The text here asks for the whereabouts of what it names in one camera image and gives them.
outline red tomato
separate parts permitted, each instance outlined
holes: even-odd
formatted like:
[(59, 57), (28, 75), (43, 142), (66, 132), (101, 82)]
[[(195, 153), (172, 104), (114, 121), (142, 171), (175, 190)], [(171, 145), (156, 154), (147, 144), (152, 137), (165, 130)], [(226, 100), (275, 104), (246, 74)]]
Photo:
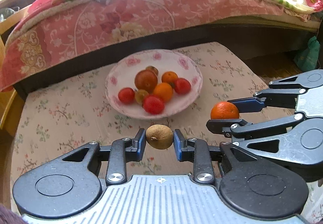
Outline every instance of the red tomato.
[(191, 90), (191, 84), (188, 80), (184, 78), (178, 78), (175, 81), (175, 92), (179, 95), (186, 95)]
[(165, 105), (161, 98), (149, 95), (143, 101), (143, 108), (147, 113), (158, 115), (164, 111)]
[(119, 91), (118, 98), (123, 104), (130, 104), (135, 98), (135, 91), (130, 87), (123, 88)]

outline green plastic bag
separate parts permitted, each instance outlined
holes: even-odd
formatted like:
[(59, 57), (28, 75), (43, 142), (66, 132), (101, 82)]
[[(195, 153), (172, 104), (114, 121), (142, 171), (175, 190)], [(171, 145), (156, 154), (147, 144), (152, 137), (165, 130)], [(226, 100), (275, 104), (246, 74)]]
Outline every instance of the green plastic bag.
[(300, 51), (294, 57), (294, 62), (302, 72), (308, 72), (316, 68), (319, 58), (320, 44), (316, 36), (309, 39), (307, 48)]

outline floral tablecloth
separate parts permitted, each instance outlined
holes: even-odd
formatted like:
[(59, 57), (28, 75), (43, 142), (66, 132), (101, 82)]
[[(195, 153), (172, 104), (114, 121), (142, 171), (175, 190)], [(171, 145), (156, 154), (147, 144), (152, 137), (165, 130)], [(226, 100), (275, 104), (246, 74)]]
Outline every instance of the floral tablecloth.
[[(227, 48), (214, 43), (177, 49), (200, 67), (203, 87), (200, 97), (186, 110), (156, 120), (136, 120), (113, 110), (104, 94), (104, 83), (113, 65), (72, 77), (28, 95), (14, 143), (11, 188), (23, 173), (87, 143), (110, 145), (122, 137), (134, 137), (139, 128), (165, 124), (180, 129), (185, 137), (197, 137), (211, 145), (227, 140), (206, 128), (210, 111), (218, 101), (249, 97), (266, 88), (264, 82)], [(290, 115), (282, 108), (266, 108), (259, 113), (242, 114), (250, 122)], [(107, 163), (101, 168), (105, 176)], [(156, 150), (146, 145), (143, 160), (128, 163), (128, 175), (179, 174), (192, 171), (190, 162), (176, 160), (173, 146)], [(12, 210), (17, 207), (12, 199)]]

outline silver screw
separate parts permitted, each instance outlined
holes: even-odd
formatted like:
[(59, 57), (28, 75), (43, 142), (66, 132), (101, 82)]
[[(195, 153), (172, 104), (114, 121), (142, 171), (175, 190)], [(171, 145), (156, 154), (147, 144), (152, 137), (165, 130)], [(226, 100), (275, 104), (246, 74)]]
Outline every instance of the silver screw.
[(298, 113), (298, 114), (295, 114), (294, 115), (294, 119), (295, 120), (300, 120), (300, 119), (302, 119), (303, 118), (303, 115), (302, 114), (300, 114), (300, 113)]
[(210, 181), (212, 178), (213, 178), (212, 175), (209, 173), (201, 173), (197, 175), (197, 179), (203, 182)]
[(108, 176), (108, 180), (113, 182), (119, 182), (124, 178), (124, 176), (120, 173), (112, 173)]

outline white plate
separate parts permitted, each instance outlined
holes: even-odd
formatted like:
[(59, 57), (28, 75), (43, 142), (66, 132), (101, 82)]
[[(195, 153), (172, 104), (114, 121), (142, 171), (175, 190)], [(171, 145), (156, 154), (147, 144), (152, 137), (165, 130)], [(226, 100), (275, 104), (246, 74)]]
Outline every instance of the white plate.
[[(191, 91), (187, 95), (173, 94), (172, 99), (165, 104), (164, 111), (159, 115), (147, 113), (136, 102), (124, 105), (118, 99), (118, 92), (124, 87), (135, 87), (136, 74), (154, 66), (158, 69), (158, 83), (162, 82), (164, 72), (173, 71), (178, 77), (191, 83)], [(105, 81), (105, 95), (110, 105), (118, 112), (137, 119), (160, 119), (179, 113), (192, 104), (201, 92), (203, 77), (199, 67), (189, 57), (170, 50), (148, 50), (134, 53), (119, 61), (108, 74)]]

